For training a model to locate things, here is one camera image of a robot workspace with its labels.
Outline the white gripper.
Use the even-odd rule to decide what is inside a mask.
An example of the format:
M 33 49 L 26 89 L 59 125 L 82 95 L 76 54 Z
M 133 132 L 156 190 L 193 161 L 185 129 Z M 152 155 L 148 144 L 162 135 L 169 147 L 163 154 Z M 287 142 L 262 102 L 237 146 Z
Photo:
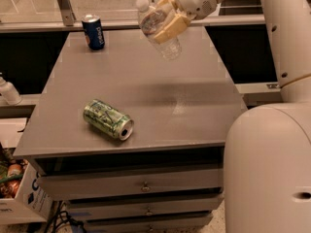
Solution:
M 176 11 L 179 8 L 191 19 L 201 20 L 216 10 L 217 2 L 218 0 L 159 0 L 156 5 L 164 11 Z M 183 33 L 189 25 L 190 19 L 187 16 L 175 14 L 172 20 L 154 35 L 154 40 L 163 44 Z

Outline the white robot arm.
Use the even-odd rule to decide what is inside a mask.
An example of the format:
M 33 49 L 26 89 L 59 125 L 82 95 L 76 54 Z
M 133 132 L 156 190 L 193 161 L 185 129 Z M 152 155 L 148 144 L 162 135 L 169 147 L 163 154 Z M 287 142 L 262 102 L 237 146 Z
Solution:
M 178 36 L 224 0 L 160 0 Z M 311 12 L 307 0 L 260 0 L 282 100 L 255 107 L 225 141 L 226 233 L 311 233 Z

